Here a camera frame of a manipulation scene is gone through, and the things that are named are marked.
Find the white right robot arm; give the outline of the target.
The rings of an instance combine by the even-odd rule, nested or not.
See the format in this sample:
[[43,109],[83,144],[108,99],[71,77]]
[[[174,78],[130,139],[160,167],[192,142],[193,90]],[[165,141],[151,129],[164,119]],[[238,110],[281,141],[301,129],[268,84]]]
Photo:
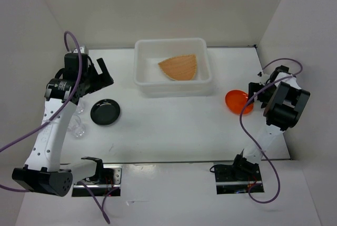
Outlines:
[[231,176],[243,180],[257,170],[264,153],[274,140],[299,121],[310,98],[310,92],[300,88],[296,76],[286,66],[278,66],[264,83],[249,83],[248,103],[261,102],[265,124],[261,127],[254,145],[236,155],[231,166]]

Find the orange plastic plate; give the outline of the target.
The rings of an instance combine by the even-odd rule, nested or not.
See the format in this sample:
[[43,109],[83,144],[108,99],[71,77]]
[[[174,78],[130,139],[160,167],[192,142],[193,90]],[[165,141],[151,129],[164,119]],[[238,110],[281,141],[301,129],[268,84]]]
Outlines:
[[240,115],[247,101],[248,94],[240,90],[231,90],[224,97],[227,108],[236,115]]

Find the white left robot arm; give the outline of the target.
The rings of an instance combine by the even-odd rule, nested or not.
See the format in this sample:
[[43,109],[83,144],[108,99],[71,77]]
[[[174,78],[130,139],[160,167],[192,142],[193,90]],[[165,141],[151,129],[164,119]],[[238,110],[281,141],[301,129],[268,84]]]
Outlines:
[[12,173],[12,179],[27,191],[61,197],[81,180],[97,184],[112,174],[102,159],[89,156],[61,167],[65,135],[80,98],[114,83],[102,58],[97,59],[101,74],[87,54],[82,54],[80,62],[77,54],[67,53],[64,62],[65,67],[46,86],[44,127],[24,166]]

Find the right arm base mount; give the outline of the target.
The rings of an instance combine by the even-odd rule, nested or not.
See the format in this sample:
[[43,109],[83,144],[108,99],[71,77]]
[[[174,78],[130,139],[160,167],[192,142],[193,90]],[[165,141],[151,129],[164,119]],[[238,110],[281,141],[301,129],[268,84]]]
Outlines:
[[251,193],[263,193],[264,187],[260,168],[251,173],[234,172],[233,165],[214,164],[209,171],[214,174],[216,194],[245,194],[252,187]]

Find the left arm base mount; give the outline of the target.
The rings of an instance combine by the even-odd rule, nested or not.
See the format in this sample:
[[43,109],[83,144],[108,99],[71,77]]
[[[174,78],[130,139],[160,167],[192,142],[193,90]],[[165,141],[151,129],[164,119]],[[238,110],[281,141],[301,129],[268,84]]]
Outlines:
[[72,197],[87,197],[90,196],[85,187],[80,184],[82,181],[95,196],[104,197],[120,196],[122,183],[122,164],[103,164],[103,173],[98,180],[90,180],[94,175],[93,171],[89,171],[87,166],[76,166],[71,169],[73,176]]

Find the tan woven triangular plate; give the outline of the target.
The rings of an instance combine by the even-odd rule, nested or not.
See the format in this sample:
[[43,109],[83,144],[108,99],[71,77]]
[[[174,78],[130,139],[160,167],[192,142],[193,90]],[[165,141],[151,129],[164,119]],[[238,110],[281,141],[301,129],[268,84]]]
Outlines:
[[174,81],[193,80],[197,72],[195,54],[170,57],[158,63],[160,70]]

